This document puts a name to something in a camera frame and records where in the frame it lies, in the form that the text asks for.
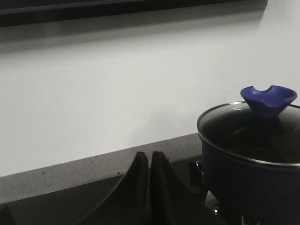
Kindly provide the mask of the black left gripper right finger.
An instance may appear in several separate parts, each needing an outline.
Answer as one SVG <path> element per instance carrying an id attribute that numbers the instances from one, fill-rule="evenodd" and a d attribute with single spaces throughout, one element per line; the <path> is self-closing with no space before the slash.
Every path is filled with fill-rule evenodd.
<path id="1" fill-rule="evenodd" d="M 205 225 L 206 188 L 188 190 L 163 152 L 155 151 L 151 163 L 151 209 L 156 225 Z"/>

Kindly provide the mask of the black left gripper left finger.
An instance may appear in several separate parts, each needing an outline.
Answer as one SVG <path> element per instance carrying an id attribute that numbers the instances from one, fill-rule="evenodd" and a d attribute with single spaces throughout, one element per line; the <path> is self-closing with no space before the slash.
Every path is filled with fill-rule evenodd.
<path id="1" fill-rule="evenodd" d="M 139 225 L 143 218 L 148 182 L 148 159 L 143 152 L 135 158 L 111 193 L 86 215 L 78 225 Z"/>

